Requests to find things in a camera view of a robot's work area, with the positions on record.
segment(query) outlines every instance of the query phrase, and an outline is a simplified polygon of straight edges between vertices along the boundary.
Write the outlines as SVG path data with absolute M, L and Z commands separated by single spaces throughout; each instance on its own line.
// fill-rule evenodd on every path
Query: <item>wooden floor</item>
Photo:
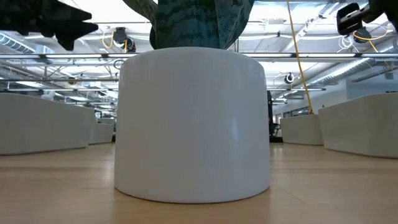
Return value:
M 398 160 L 292 144 L 271 152 L 269 190 L 211 205 L 114 190 L 111 144 L 0 157 L 0 223 L 398 223 Z

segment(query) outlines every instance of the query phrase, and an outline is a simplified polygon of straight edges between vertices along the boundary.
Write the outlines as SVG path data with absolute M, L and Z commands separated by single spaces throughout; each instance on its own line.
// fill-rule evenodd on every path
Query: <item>white cylindrical planter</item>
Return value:
M 263 67 L 181 47 L 127 60 L 119 84 L 115 187 L 161 202 L 213 203 L 269 187 Z

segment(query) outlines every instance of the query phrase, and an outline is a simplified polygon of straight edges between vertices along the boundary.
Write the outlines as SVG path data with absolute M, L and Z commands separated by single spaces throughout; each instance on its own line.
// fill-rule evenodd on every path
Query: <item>ceiling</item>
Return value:
M 92 13 L 90 22 L 97 23 L 99 29 L 88 34 L 75 42 L 73 52 L 64 50 L 55 39 L 44 38 L 40 34 L 31 34 L 23 37 L 15 32 L 6 32 L 18 41 L 29 46 L 44 45 L 52 49 L 56 54 L 92 54 L 92 53 L 123 53 L 124 50 L 115 46 L 107 48 L 111 44 L 109 36 L 117 27 L 125 27 L 126 32 L 136 44 L 137 52 L 152 50 L 149 43 L 149 31 L 151 24 L 138 13 L 128 8 L 123 0 L 60 0 L 65 4 L 77 7 Z M 299 52 L 364 52 L 371 48 L 369 43 L 350 43 L 345 39 L 342 45 L 342 36 L 336 29 L 336 12 L 347 3 L 327 3 L 325 1 L 292 1 L 292 19 L 297 36 Z M 392 29 L 385 15 L 367 24 L 366 28 L 373 37 L 386 34 L 386 30 Z M 394 34 L 388 34 L 379 40 L 375 40 L 376 46 Z M 256 1 L 249 18 L 249 22 L 240 38 L 229 50 L 241 53 L 260 52 L 295 52 L 292 39 L 292 31 L 289 22 L 289 13 L 285 1 Z M 20 54 L 6 46 L 0 45 L 0 52 L 4 54 Z M 24 67 L 23 60 L 9 60 L 13 64 L 20 64 Z M 333 62 L 303 62 L 302 67 L 306 78 L 312 78 L 322 71 L 330 68 Z M 293 73 L 299 77 L 299 67 L 296 62 L 261 62 L 266 72 L 267 85 L 269 88 L 284 86 L 284 77 Z M 44 67 L 24 67 L 27 70 L 39 75 L 44 73 Z M 109 78 L 114 77 L 119 71 L 112 63 L 104 62 L 104 66 L 70 66 L 61 70 L 59 66 L 47 66 L 47 73 L 53 73 L 55 78 L 85 77 L 85 78 Z M 113 82 L 103 82 L 102 86 L 115 86 Z

